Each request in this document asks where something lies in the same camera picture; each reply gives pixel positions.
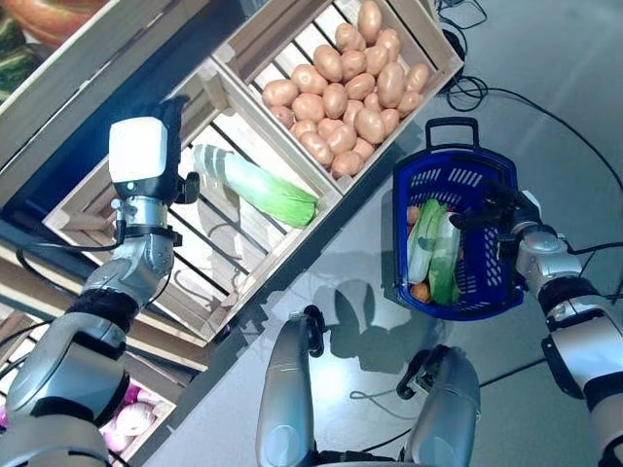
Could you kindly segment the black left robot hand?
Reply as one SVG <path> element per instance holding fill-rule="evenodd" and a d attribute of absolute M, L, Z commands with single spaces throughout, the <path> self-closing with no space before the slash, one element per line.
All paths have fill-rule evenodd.
<path fill-rule="evenodd" d="M 179 174 L 181 116 L 188 101 L 182 94 L 147 104 L 110 126 L 108 167 L 119 199 L 152 198 L 166 206 L 198 199 L 199 175 Z"/>

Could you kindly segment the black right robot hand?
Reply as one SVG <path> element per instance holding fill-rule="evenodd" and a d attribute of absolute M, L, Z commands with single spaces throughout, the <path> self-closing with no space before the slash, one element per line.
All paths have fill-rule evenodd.
<path fill-rule="evenodd" d="M 533 200 L 524 192 L 492 180 L 484 182 L 482 208 L 452 214 L 450 222 L 461 231 L 492 227 L 516 236 L 546 231 Z"/>

